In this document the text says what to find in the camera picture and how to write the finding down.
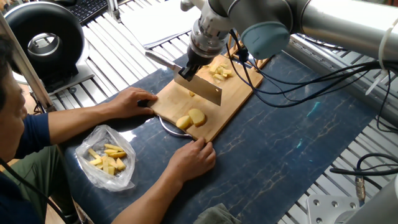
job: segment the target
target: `kitchen knife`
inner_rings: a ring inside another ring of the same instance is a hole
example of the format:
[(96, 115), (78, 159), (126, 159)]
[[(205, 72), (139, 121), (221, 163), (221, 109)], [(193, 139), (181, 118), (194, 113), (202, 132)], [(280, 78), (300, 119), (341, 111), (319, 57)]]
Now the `kitchen knife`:
[(155, 62), (168, 67), (169, 69), (174, 71), (174, 81), (184, 88), (200, 95), (204, 99), (221, 106), (221, 95), (223, 93), (223, 89), (220, 87), (200, 78), (197, 75), (194, 75), (191, 81), (184, 79), (179, 73), (182, 67), (170, 61), (163, 55), (154, 52), (153, 50), (147, 50), (145, 55)]

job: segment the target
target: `tabletop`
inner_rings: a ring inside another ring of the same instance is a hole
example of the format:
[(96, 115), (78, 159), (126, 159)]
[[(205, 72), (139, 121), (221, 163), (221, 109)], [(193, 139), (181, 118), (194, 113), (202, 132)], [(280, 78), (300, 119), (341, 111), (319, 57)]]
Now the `tabletop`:
[[(183, 56), (175, 62), (184, 65), (186, 61)], [(285, 53), (276, 55), (264, 71), (292, 82), (317, 77)], [(160, 69), (133, 86), (157, 93), (171, 79), (170, 70)], [(312, 85), (287, 97), (301, 99), (323, 86)], [(260, 88), (278, 91), (267, 80)], [(275, 104), (288, 103), (281, 96), (266, 99)], [(193, 223), (206, 208), (224, 203), (243, 223), (276, 223), (375, 114), (343, 91), (291, 108), (272, 108), (250, 97), (213, 141), (215, 168), (184, 185), (163, 222)], [(107, 124), (121, 132), (136, 151), (133, 189), (109, 192), (94, 187), (86, 178), (75, 148), (91, 130), (61, 145), (73, 198), (95, 223), (111, 223), (152, 186), (175, 150), (189, 142), (167, 134), (157, 118), (137, 117)]]

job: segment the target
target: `white cord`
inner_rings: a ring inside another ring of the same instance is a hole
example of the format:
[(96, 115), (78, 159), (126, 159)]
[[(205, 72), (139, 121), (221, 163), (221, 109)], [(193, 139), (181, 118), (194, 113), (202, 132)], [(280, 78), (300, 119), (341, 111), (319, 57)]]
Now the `white cord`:
[(385, 78), (388, 76), (388, 71), (384, 66), (383, 63), (383, 58), (384, 58), (384, 49), (386, 48), (387, 40), (391, 35), (392, 30), (395, 28), (395, 26), (398, 24), (398, 18), (391, 24), (391, 26), (386, 30), (386, 32), (383, 35), (383, 38), (380, 41), (380, 46), (379, 46), (379, 63), (381, 67), (381, 73), (380, 75), (377, 76), (376, 80), (374, 83), (371, 85), (371, 87), (366, 91), (365, 95), (368, 95), (374, 87), (376, 87), (377, 84), (380, 83), (380, 81), (385, 80)]

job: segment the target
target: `potato slice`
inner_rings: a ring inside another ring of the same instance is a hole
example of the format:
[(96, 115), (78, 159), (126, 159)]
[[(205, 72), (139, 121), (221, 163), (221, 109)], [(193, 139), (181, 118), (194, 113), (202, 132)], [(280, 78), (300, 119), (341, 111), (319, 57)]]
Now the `potato slice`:
[(114, 170), (115, 170), (115, 167), (113, 167), (113, 166), (108, 167), (109, 174), (114, 175)]
[(90, 153), (90, 155), (92, 155), (95, 159), (101, 158), (101, 156), (98, 155), (93, 149), (88, 149), (88, 153)]
[(188, 111), (188, 114), (189, 114), (189, 117), (191, 117), (193, 124), (196, 127), (199, 127), (206, 123), (206, 116), (202, 111), (200, 111), (198, 109), (190, 109)]
[(218, 68), (218, 64), (214, 64), (214, 65), (210, 66), (209, 72), (216, 73), (217, 68)]
[(121, 157), (123, 157), (125, 155), (126, 155), (126, 152), (117, 152), (117, 153), (112, 153), (109, 156), (113, 157), (113, 158), (121, 158)]
[(118, 165), (118, 170), (124, 170), (126, 168), (126, 165), (124, 165), (120, 158), (116, 159), (116, 164)]
[(187, 127), (189, 127), (191, 125), (191, 117), (189, 117), (188, 115), (183, 116), (177, 120), (175, 125), (176, 125), (176, 127), (180, 128), (180, 129), (186, 129)]
[(221, 66), (217, 67), (217, 69), (216, 69), (216, 73), (220, 74), (220, 75), (223, 73), (223, 71), (224, 71), (224, 68)]
[(116, 164), (116, 161), (112, 157), (108, 157), (108, 165), (111, 165), (115, 168), (118, 168), (119, 166)]
[(108, 157), (107, 156), (103, 156), (103, 157), (101, 157), (101, 159), (102, 159), (102, 165), (103, 165), (103, 170), (104, 170), (104, 172), (105, 173), (108, 173), (109, 172), (109, 167), (108, 167)]
[(115, 149), (105, 149), (105, 151), (104, 151), (107, 155), (110, 155), (110, 154), (112, 154), (112, 153), (117, 153), (117, 152), (119, 152), (119, 151), (117, 151), (117, 150), (115, 150)]
[(221, 80), (221, 81), (225, 81), (225, 77), (220, 75), (220, 74), (214, 74), (213, 78), (216, 78), (216, 79)]
[(124, 152), (124, 150), (121, 147), (119, 147), (119, 146), (114, 146), (114, 145), (111, 145), (111, 144), (105, 144), (104, 146), (107, 147), (108, 149), (114, 149), (114, 150), (117, 150), (119, 152)]
[(228, 77), (232, 75), (232, 70), (224, 69), (223, 76)]
[(101, 160), (101, 158), (95, 159), (93, 161), (90, 161), (90, 164), (93, 164), (94, 166), (96, 166), (98, 164), (102, 164), (102, 160)]

